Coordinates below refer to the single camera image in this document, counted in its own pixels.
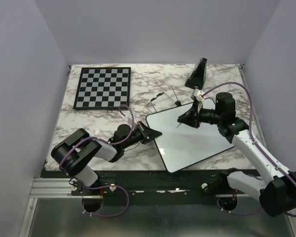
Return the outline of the white whiteboard black frame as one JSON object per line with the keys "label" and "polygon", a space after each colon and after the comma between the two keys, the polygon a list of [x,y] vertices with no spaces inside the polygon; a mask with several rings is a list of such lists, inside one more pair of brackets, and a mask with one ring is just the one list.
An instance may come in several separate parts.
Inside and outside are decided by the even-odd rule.
{"label": "white whiteboard black frame", "polygon": [[174,107],[146,116],[149,128],[162,132],[155,144],[166,170],[182,170],[206,160],[234,146],[220,135],[216,125],[202,123],[198,129],[182,124],[178,116],[187,112],[192,104]]}

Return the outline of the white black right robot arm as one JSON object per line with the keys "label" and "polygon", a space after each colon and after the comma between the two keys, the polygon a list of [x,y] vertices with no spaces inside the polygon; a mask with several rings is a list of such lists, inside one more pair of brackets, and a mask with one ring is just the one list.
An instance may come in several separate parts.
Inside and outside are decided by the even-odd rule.
{"label": "white black right robot arm", "polygon": [[177,121],[193,128],[202,123],[216,125],[219,133],[245,155],[261,177],[257,179],[232,168],[217,181],[218,190],[227,194],[235,189],[251,196],[271,217],[295,209],[296,171],[281,164],[253,136],[248,124],[236,116],[235,100],[230,93],[218,93],[214,109],[203,108],[202,93],[198,89],[193,91],[191,108]]}

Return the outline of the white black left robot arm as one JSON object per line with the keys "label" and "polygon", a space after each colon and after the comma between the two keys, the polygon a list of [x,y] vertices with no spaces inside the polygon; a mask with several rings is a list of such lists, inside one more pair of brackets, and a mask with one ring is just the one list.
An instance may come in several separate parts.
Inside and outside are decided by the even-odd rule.
{"label": "white black left robot arm", "polygon": [[116,162],[124,155],[126,148],[136,143],[147,144],[161,135],[162,132],[141,122],[138,122],[134,130],[131,126],[122,124],[106,142],[91,137],[85,129],[80,128],[56,145],[51,151],[51,156],[61,170],[83,183],[82,188],[87,194],[94,195],[100,186],[97,174],[88,165],[92,158]]}

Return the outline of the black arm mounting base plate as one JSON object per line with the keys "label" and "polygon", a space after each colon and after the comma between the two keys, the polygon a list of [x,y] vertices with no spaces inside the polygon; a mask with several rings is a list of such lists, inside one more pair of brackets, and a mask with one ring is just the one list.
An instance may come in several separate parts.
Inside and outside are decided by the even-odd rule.
{"label": "black arm mounting base plate", "polygon": [[72,181],[71,196],[88,209],[100,206],[214,205],[216,198],[235,205],[242,192],[223,179],[226,170],[98,171],[100,190]]}

